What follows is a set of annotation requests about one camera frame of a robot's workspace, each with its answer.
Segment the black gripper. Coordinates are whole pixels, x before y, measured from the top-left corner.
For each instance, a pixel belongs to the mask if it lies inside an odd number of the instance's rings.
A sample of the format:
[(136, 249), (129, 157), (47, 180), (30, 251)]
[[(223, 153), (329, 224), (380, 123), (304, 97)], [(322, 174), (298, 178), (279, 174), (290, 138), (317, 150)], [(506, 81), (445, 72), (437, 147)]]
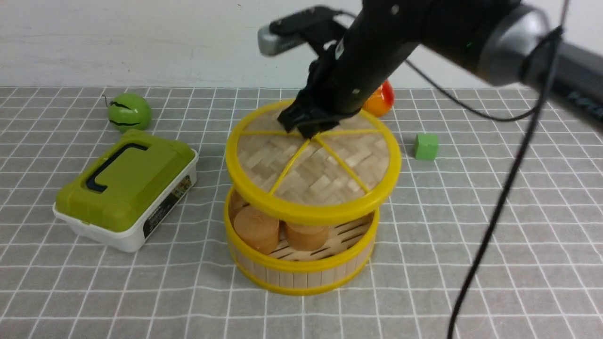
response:
[(335, 43), (314, 63), (306, 87), (277, 121), (287, 133), (298, 129), (304, 139), (312, 139), (355, 116), (372, 94), (359, 73), (345, 64), (342, 43)]

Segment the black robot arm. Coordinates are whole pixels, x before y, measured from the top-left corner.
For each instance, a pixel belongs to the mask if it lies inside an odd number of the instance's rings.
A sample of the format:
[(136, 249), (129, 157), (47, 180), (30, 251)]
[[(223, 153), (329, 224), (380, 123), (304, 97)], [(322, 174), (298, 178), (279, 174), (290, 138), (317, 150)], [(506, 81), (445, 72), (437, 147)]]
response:
[(305, 137), (357, 114), (420, 45), (493, 86), (541, 91), (546, 81), (552, 28), (543, 11), (519, 0), (365, 0), (349, 27), (337, 13), (310, 7), (258, 30), (265, 56), (304, 43), (318, 56), (298, 103), (280, 118)]

